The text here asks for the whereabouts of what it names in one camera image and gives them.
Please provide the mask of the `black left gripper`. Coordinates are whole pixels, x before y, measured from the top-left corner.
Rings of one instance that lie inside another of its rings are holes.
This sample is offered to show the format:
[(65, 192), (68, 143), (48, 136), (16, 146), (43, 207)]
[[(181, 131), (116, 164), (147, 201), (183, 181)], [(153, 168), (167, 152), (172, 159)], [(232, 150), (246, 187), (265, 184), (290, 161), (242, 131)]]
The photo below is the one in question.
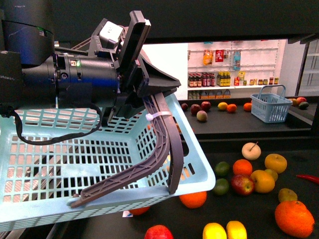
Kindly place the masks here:
[(91, 35), (88, 55), (88, 80), (92, 102), (102, 108), (101, 125), (106, 127), (112, 117), (131, 118), (144, 107), (146, 97), (156, 95), (157, 109), (163, 119), (170, 143), (169, 193), (177, 191), (183, 170), (183, 148), (178, 129), (164, 95), (177, 90), (180, 81), (151, 64), (142, 47), (151, 28), (142, 12), (130, 12), (128, 29), (122, 27), (119, 42), (112, 44), (99, 37), (109, 20), (102, 19)]

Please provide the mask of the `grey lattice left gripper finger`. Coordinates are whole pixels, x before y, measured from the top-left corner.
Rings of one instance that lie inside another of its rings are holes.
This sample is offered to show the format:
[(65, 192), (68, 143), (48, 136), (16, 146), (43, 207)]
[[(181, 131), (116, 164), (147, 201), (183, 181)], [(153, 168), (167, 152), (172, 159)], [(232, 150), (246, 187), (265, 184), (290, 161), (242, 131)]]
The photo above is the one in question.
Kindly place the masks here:
[(77, 201), (70, 204), (77, 208), (112, 193), (157, 171), (166, 160), (170, 150), (170, 140), (166, 122), (172, 119), (163, 94), (144, 98), (145, 108), (153, 116), (154, 133), (157, 138), (152, 154), (146, 160), (104, 179), (81, 191)]

